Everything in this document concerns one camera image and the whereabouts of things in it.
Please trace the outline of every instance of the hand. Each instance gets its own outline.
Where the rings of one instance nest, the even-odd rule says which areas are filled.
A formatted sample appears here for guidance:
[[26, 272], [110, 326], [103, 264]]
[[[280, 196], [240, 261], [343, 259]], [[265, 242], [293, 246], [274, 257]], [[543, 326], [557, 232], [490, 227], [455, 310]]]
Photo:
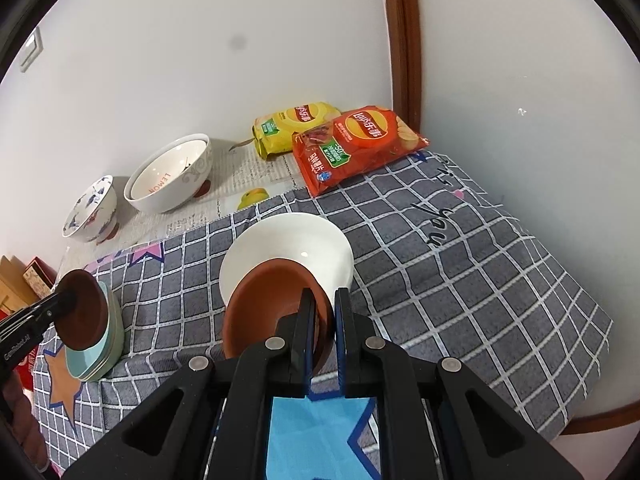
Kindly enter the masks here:
[[38, 421], [31, 414], [31, 403], [22, 391], [20, 377], [15, 371], [4, 385], [2, 394], [9, 408], [14, 412], [12, 430], [15, 439], [20, 443], [29, 460], [42, 471], [49, 462], [47, 446], [40, 433]]

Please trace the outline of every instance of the triangular cutout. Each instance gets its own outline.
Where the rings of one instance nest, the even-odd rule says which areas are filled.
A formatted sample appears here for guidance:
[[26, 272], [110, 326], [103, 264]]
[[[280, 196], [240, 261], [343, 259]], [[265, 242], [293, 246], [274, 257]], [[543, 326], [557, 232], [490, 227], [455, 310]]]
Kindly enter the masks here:
[[183, 396], [183, 391], [179, 389], [168, 394], [145, 418], [127, 430], [123, 436], [124, 443], [148, 455], [157, 456]]
[[498, 458], [524, 446], [524, 437], [475, 391], [469, 390], [466, 400], [474, 414], [487, 455]]

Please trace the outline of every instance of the light switch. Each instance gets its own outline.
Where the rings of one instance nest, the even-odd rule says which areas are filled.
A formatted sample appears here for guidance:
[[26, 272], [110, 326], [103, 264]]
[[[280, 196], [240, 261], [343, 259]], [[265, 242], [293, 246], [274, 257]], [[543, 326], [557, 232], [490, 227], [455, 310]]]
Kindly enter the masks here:
[[25, 72], [28, 67], [33, 63], [40, 53], [42, 52], [42, 37], [40, 36], [40, 28], [36, 27], [35, 30], [29, 35], [27, 41], [20, 49], [18, 53], [18, 62], [20, 62], [20, 72]]

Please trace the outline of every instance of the green label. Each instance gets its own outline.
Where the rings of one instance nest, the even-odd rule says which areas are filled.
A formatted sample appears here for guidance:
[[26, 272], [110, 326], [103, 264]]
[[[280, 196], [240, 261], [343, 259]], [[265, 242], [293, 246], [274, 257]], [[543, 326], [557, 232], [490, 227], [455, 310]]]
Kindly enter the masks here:
[[335, 139], [331, 139], [328, 143], [323, 144], [320, 146], [320, 149], [333, 168], [346, 164], [351, 158], [351, 155], [345, 152], [344, 148], [335, 142]]
[[262, 131], [265, 135], [275, 135], [280, 130], [276, 126], [276, 123], [273, 119], [269, 119], [267, 122], [262, 123]]

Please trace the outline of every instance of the orange star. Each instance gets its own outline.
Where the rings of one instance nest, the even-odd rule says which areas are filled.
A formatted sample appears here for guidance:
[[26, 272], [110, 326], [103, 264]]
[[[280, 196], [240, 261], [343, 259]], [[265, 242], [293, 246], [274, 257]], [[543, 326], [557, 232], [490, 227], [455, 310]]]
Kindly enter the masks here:
[[49, 367], [51, 377], [51, 391], [49, 394], [49, 407], [56, 408], [62, 406], [66, 416], [71, 423], [71, 427], [76, 429], [75, 406], [76, 399], [82, 392], [82, 383], [75, 379], [66, 369], [65, 359], [66, 347], [62, 345], [55, 354], [44, 350], [44, 359]]

